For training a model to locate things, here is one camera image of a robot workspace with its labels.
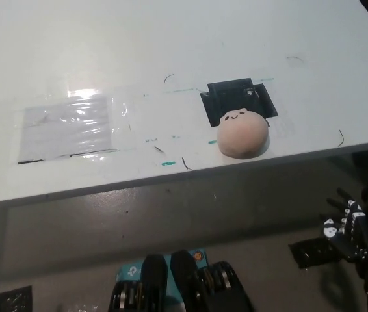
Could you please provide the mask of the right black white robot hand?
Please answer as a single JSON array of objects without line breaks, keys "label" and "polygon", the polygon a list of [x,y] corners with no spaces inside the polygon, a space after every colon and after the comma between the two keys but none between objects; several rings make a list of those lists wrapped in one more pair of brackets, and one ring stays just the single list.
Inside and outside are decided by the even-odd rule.
[{"label": "right black white robot hand", "polygon": [[341,216],[323,222],[323,236],[342,259],[350,263],[368,260],[368,216],[348,192],[338,188],[337,194],[340,201],[328,198],[327,203]]}]

